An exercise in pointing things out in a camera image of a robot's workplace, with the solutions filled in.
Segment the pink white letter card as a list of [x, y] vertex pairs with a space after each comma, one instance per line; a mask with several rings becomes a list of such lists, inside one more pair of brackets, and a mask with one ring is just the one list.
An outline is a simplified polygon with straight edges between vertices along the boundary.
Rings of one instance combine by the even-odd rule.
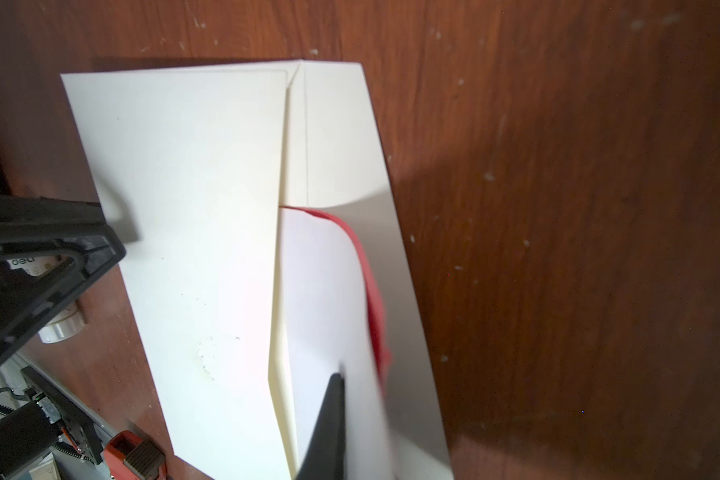
[[346, 479], [392, 479], [384, 405], [384, 320], [367, 258], [345, 222], [318, 211], [279, 212], [278, 313], [290, 368], [296, 458], [304, 465], [332, 375], [344, 382]]

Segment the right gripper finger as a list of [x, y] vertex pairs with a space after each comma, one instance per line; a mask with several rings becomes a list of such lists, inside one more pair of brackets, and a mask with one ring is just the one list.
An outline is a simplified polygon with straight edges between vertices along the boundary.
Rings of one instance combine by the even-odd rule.
[[328, 381], [312, 438], [297, 480], [346, 478], [345, 382], [340, 373]]

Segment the white glue stick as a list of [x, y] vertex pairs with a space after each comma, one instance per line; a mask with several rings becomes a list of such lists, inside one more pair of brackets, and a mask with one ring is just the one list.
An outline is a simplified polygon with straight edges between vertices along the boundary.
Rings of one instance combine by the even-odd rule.
[[[55, 269], [61, 261], [62, 257], [55, 255], [19, 257], [8, 259], [6, 263], [12, 271], [23, 271], [26, 277], [35, 279]], [[59, 343], [77, 335], [85, 326], [85, 318], [78, 303], [72, 301], [39, 330], [38, 336], [44, 344]]]

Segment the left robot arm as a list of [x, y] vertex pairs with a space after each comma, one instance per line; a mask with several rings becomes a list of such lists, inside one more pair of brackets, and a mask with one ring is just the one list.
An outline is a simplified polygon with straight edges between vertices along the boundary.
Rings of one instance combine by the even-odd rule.
[[[0, 367], [125, 256], [97, 203], [0, 194]], [[21, 372], [21, 406], [0, 419], [0, 479], [42, 458], [64, 434], [102, 461], [94, 422], [37, 370]]]

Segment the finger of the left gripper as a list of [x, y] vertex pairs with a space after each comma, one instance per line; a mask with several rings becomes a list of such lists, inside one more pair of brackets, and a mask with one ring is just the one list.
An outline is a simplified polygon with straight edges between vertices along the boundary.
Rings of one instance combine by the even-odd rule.
[[0, 366], [125, 254], [96, 203], [0, 195]]

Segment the cream envelope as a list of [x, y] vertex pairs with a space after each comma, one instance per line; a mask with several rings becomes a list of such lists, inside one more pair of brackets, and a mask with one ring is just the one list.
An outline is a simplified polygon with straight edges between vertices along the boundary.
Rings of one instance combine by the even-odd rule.
[[292, 479], [279, 212], [345, 222], [381, 296], [394, 478], [449, 479], [442, 416], [364, 69], [314, 60], [62, 78], [174, 454]]

